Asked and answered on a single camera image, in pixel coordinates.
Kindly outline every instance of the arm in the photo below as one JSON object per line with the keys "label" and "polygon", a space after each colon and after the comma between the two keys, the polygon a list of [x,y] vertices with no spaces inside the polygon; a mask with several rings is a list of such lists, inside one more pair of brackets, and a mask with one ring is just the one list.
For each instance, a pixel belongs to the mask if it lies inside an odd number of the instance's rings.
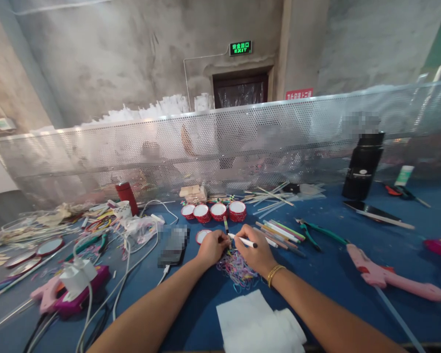
{"label": "arm", "polygon": [[[267,279],[278,263],[265,238],[244,225],[237,237],[248,237],[258,244],[247,248],[241,241],[235,245],[247,264]],[[405,352],[399,345],[319,292],[287,269],[273,276],[271,285],[301,317],[327,352]]]}
{"label": "arm", "polygon": [[220,230],[207,234],[193,260],[122,313],[88,352],[157,352],[197,281],[229,244]]}

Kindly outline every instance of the electrical box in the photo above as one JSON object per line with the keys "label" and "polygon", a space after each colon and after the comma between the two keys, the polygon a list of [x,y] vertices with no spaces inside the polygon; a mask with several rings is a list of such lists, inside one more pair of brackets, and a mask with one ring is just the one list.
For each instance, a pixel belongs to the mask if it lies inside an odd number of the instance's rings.
{"label": "electrical box", "polygon": [[0,130],[7,131],[7,130],[15,130],[16,126],[13,120],[10,118],[0,118]]}

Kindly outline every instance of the mobile phone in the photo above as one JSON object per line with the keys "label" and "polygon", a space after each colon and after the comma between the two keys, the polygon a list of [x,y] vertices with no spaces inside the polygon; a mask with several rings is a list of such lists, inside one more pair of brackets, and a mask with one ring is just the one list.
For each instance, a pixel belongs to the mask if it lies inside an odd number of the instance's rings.
{"label": "mobile phone", "polygon": [[188,236],[189,229],[177,227],[171,229],[170,238],[157,261],[159,268],[164,268],[167,265],[175,266],[183,260]]}
{"label": "mobile phone", "polygon": [[356,210],[364,211],[367,213],[372,213],[372,214],[375,214],[375,215],[381,216],[381,217],[390,218],[395,221],[400,221],[400,222],[402,221],[400,218],[398,218],[394,215],[391,215],[390,213],[384,212],[383,210],[380,210],[379,208],[369,206],[368,204],[365,204],[362,201],[343,201],[343,203],[346,206],[349,206],[349,207],[356,209]]}

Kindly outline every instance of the glue stick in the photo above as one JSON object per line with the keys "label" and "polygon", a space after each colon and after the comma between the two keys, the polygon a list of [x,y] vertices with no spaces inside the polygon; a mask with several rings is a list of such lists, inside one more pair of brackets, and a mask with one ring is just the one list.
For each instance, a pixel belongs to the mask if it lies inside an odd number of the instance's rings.
{"label": "glue stick", "polygon": [[400,169],[400,173],[394,185],[396,186],[407,185],[407,181],[408,179],[410,179],[410,175],[412,175],[414,168],[415,168],[414,166],[403,166],[402,169]]}

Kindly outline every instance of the gold bracelet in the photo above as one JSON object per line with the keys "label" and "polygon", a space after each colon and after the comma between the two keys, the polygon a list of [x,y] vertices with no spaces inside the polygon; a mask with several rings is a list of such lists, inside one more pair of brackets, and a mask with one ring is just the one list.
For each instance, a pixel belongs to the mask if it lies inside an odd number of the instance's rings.
{"label": "gold bracelet", "polygon": [[269,288],[271,288],[271,281],[273,280],[273,276],[276,274],[276,272],[278,272],[282,268],[286,268],[286,267],[284,267],[282,265],[276,265],[275,267],[273,267],[273,269],[269,273],[269,275],[268,275],[268,287]]}

